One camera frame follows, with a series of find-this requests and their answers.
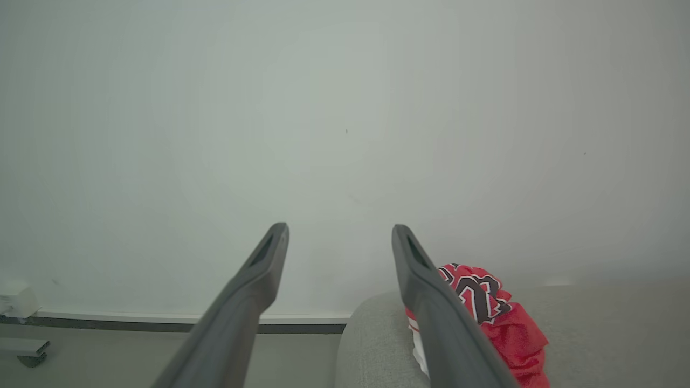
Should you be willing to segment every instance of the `baseboard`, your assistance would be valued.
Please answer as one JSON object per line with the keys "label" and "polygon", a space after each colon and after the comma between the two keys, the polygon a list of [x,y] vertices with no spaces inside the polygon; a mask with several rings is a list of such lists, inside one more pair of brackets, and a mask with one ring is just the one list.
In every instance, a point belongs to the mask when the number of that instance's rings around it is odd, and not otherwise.
{"label": "baseboard", "polygon": [[[109,322],[172,323],[195,324],[201,314],[149,314],[96,311],[65,311],[40,309],[35,313],[39,318],[59,318],[69,320],[96,320]],[[349,313],[336,314],[266,314],[259,324],[347,324]]]}
{"label": "baseboard", "polygon": [[[62,329],[154,331],[159,333],[189,333],[191,323],[123,322],[117,320],[84,320],[70,318],[43,318],[31,316],[26,319],[0,316],[0,325],[59,327]],[[258,334],[342,334],[345,324],[260,324]]]}

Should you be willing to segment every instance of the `wall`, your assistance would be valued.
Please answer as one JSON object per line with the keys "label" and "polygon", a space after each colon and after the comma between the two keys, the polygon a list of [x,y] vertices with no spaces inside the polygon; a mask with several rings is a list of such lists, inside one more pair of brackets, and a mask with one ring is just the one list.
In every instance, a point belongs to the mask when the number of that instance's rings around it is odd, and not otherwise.
{"label": "wall", "polygon": [[0,271],[58,313],[396,287],[390,232],[529,282],[687,272],[683,1],[3,1]]}

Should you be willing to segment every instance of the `fabric upholstery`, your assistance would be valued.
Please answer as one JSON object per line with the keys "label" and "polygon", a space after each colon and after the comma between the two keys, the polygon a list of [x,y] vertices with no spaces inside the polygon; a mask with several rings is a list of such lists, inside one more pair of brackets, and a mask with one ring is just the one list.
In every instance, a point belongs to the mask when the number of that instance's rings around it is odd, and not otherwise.
{"label": "fabric upholstery", "polygon": [[[549,339],[552,387],[688,387],[690,282],[510,290]],[[397,292],[354,312],[340,341],[336,388],[429,387],[412,356]]]}

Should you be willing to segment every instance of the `red jersey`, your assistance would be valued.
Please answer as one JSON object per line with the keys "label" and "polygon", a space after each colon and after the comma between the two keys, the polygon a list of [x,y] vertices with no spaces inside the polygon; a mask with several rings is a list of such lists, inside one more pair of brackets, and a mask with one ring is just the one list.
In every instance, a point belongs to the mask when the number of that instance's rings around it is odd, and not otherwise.
{"label": "red jersey", "polygon": [[[519,303],[510,302],[498,278],[484,269],[447,264],[438,272],[470,311],[480,328],[523,388],[549,386],[544,373],[544,347],[549,341]],[[410,328],[419,331],[412,311],[405,308]]]}

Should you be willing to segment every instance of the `floor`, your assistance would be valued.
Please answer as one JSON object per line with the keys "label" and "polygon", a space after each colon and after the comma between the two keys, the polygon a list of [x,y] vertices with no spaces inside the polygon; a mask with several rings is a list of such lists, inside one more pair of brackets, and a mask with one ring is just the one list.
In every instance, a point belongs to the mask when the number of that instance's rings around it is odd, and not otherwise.
{"label": "floor", "polygon": [[[3,387],[149,387],[186,333],[61,329],[0,324],[0,337],[50,340],[35,369],[0,357]],[[339,334],[259,334],[246,388],[333,386]]]}

